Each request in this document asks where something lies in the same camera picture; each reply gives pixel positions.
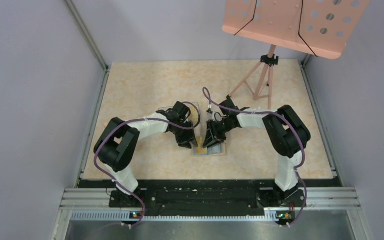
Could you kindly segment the gold credit card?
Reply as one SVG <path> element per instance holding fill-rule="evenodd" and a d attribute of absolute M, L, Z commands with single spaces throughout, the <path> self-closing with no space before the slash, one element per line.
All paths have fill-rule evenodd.
<path fill-rule="evenodd" d="M 197 146 L 193 149 L 193 154 L 197 156 L 207 156 L 209 154 L 208 148 L 203 147 L 203 139 L 197 138 Z"/>

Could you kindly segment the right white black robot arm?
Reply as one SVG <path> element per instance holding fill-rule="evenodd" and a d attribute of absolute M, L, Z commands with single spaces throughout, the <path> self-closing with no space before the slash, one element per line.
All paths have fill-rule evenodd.
<path fill-rule="evenodd" d="M 203 148 L 210 148 L 226 141 L 226 134 L 237 128 L 266 130 L 270 142 L 278 153 L 277 175 L 273 188 L 273 200 L 279 206 L 287 206 L 298 190 L 298 168 L 305 163 L 305 148 L 311 133 L 295 110 L 284 105 L 277 111 L 259 111 L 238 108 L 230 96 L 220 103 L 221 120 L 207 121 Z"/>

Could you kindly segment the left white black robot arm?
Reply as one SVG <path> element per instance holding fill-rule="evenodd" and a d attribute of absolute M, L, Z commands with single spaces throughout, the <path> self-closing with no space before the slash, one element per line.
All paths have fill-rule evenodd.
<path fill-rule="evenodd" d="M 201 120 L 199 108 L 188 101 L 177 101 L 174 106 L 160 108 L 142 118 L 124 121 L 114 117 L 93 148 L 94 165 L 115 182 L 122 192 L 121 200 L 134 207 L 141 194 L 130 164 L 138 142 L 155 134 L 172 133 L 179 147 L 197 147 L 195 128 Z"/>

